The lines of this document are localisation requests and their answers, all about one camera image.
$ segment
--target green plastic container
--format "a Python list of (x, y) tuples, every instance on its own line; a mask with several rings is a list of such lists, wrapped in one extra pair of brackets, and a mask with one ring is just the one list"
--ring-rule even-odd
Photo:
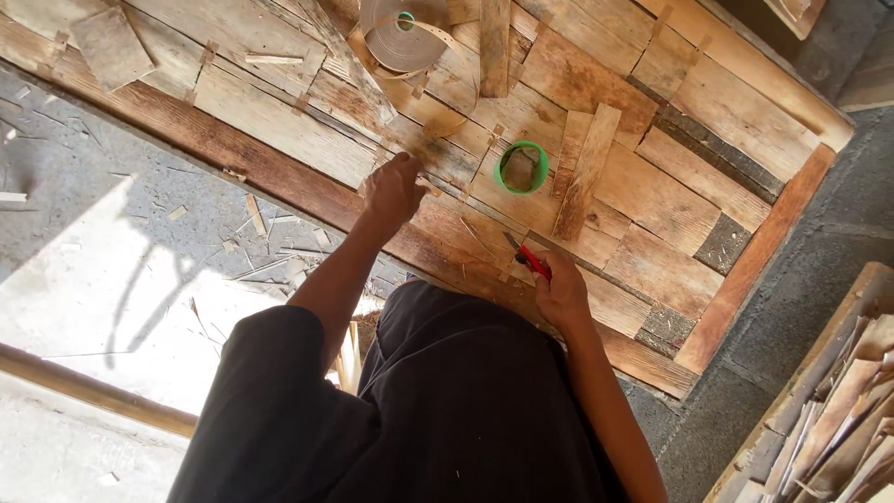
[[(536, 147), (538, 151), (540, 151), (540, 160), (537, 162), (537, 166), (535, 166), (534, 179), (531, 180), (531, 190), (530, 191), (517, 191), (510, 187), (506, 186), (506, 183), (502, 180), (502, 166), (509, 160), (509, 155), (512, 153), (514, 149), (518, 147)], [(493, 179), (497, 181), (497, 183), (504, 189), (513, 194), (529, 194), (531, 192), (535, 192), (540, 188), (541, 185), (546, 181), (546, 176), (550, 173), (550, 161), (546, 158), (546, 152), (532, 141), (516, 141), (511, 144), (508, 149), (503, 152), (503, 155), (500, 156), (500, 160), (497, 162), (497, 165), (493, 167)]]

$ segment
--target person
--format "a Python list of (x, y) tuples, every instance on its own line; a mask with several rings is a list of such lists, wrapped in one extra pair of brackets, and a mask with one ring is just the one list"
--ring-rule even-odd
[(667, 500), (565, 253), (538, 254), (552, 282), (535, 281), (567, 356), (518, 314), (417, 280), (388, 298), (358, 395), (325, 379), (423, 171), (406, 153), (379, 167), (341, 246), (237, 323), (169, 502)]

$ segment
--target black shirt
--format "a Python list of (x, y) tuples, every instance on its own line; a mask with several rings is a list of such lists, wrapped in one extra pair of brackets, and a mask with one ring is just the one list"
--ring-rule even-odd
[(359, 397), (324, 379), (323, 341), (300, 307), (236, 325), (169, 502), (626, 500), (561, 347), (519, 315), (401, 286)]

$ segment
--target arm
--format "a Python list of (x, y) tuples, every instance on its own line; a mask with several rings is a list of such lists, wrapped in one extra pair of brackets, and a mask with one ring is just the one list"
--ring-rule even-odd
[(566, 253), (536, 254), (552, 283), (534, 273), (536, 303), (568, 347), (571, 386), (631, 501), (667, 501), (658, 464), (611, 370), (590, 315), (584, 278)]
[(423, 170), (422, 162), (406, 152), (376, 169), (365, 181), (363, 211), (344, 243), (287, 302), (313, 312), (323, 324), (323, 369), (328, 369), (338, 354), (375, 256), (413, 218), (428, 192), (416, 185), (416, 176)]

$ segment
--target hand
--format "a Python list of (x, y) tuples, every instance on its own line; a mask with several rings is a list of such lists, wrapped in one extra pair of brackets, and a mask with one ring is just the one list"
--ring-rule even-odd
[(534, 255), (552, 272), (552, 282), (540, 273), (532, 273), (537, 287), (536, 303), (540, 314), (565, 338), (571, 337), (581, 328), (592, 328), (586, 283), (574, 265), (574, 260), (562, 251), (543, 250)]
[(381, 165), (363, 182), (366, 197), (360, 220), (377, 229), (387, 242), (413, 218), (428, 188), (416, 185), (425, 167), (418, 158), (401, 152)]

